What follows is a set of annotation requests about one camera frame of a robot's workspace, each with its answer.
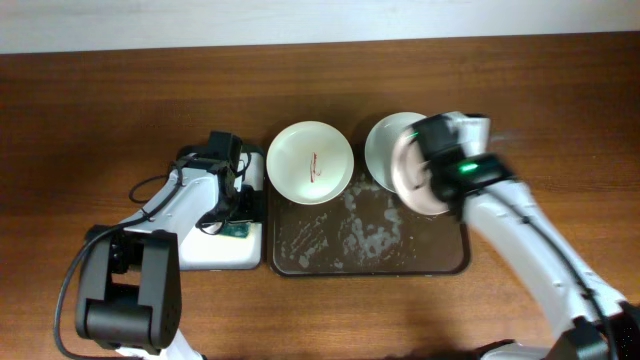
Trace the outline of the green yellow sponge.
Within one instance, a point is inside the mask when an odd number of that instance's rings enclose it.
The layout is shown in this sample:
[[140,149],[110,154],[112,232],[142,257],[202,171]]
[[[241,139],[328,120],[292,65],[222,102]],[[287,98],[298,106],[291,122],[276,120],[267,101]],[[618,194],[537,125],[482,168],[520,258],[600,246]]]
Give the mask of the green yellow sponge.
[[219,231],[219,235],[245,239],[249,237],[251,230],[250,223],[226,223]]

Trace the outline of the cream plate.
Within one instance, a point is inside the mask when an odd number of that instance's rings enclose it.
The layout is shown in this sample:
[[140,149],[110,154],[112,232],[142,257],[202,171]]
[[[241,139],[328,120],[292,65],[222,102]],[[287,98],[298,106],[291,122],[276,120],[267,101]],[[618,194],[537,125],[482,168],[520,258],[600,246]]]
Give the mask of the cream plate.
[[317,205],[340,195],[351,180],[353,150],[336,128],[318,121],[295,123],[271,142],[266,159],[269,180],[284,198]]

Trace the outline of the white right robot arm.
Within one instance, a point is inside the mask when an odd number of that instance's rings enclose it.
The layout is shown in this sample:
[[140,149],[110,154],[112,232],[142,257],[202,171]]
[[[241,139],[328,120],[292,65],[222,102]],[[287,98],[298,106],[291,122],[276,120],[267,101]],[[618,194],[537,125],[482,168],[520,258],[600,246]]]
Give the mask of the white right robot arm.
[[477,359],[636,359],[639,308],[603,280],[544,215],[529,187],[495,153],[462,142],[464,113],[410,126],[431,195],[480,233],[510,265],[551,325],[553,345],[504,340],[473,351]]

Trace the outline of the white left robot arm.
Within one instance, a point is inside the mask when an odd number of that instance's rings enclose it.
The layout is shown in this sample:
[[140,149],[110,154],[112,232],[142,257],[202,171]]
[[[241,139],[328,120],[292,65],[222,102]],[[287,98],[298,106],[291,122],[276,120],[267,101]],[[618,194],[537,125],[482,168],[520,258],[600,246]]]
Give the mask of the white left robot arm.
[[199,359],[181,333],[184,271],[248,270],[262,255],[265,155],[226,132],[183,147],[132,216],[95,225],[78,271],[75,328],[128,359]]

